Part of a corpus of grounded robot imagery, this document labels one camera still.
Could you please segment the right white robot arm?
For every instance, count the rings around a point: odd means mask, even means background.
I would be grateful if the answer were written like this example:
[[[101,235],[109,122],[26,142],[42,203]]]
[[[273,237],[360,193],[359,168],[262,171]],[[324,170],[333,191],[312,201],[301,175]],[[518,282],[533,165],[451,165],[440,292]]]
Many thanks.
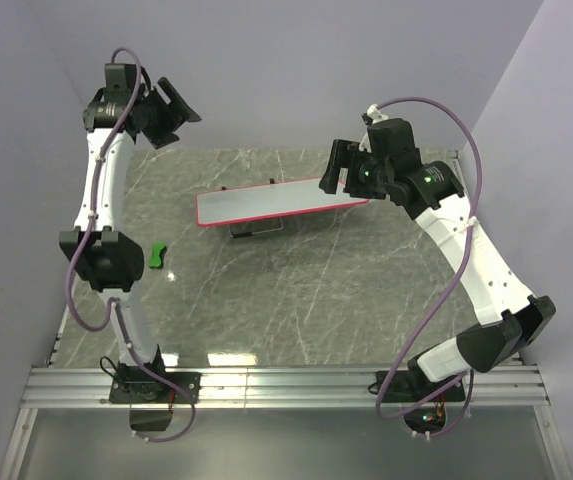
[[[430,308],[421,333],[456,287],[472,304],[473,326],[408,359],[402,348],[381,385],[404,381],[421,400],[463,373],[487,373],[529,346],[556,313],[548,296],[538,296],[513,273],[479,223],[472,200],[451,166],[423,161],[412,142],[387,153],[362,143],[333,142],[319,183],[326,194],[343,191],[366,200],[388,199],[403,208],[453,268],[454,277]]]

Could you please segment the red framed whiteboard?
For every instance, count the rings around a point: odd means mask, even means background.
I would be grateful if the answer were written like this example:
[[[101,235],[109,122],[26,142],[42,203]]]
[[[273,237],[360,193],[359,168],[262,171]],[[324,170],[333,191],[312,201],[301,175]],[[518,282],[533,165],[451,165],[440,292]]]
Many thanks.
[[[365,205],[368,199],[350,197],[340,190],[326,194],[320,178],[309,178],[225,188],[196,195],[196,223],[199,227],[219,227],[317,213]]]

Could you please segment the green whiteboard eraser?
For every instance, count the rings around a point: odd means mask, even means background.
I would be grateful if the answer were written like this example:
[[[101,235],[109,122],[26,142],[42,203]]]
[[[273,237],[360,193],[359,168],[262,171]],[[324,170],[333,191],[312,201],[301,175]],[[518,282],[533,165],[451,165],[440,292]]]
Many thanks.
[[[151,247],[151,255],[148,260],[150,269],[162,269],[164,258],[167,251],[167,245],[163,242],[155,242]]]

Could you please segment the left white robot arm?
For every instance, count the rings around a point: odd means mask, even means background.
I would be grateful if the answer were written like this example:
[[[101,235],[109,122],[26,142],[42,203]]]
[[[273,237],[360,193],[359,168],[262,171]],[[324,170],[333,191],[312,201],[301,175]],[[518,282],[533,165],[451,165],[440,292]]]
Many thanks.
[[[123,231],[122,213],[128,165],[138,136],[161,148],[178,141],[176,130],[200,121],[165,77],[157,85],[110,76],[83,114],[88,167],[81,207],[73,227],[59,235],[69,261],[65,280],[68,310],[90,332],[112,327],[119,358],[108,369],[113,385],[136,403],[160,402],[192,394],[166,372],[159,345],[144,321],[139,282],[145,256]],[[72,283],[86,282],[104,304],[103,320],[92,325],[75,306]]]

